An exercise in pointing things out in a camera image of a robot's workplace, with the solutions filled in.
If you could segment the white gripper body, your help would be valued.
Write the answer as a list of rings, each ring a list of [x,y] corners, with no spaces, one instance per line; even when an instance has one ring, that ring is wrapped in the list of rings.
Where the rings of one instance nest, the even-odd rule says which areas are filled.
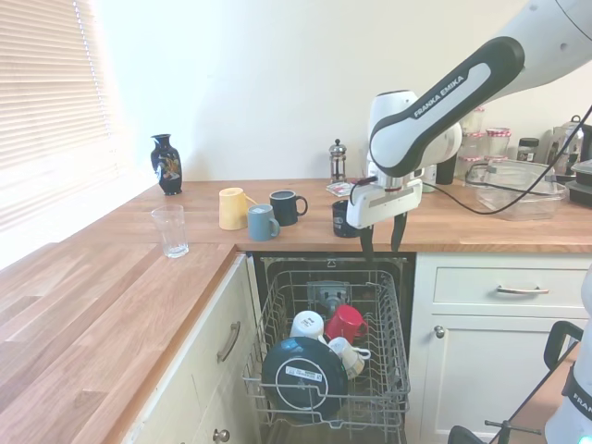
[[[375,223],[415,209],[422,199],[422,180],[414,179],[398,191],[387,191],[374,183],[352,191],[346,214],[354,228],[367,228]]]

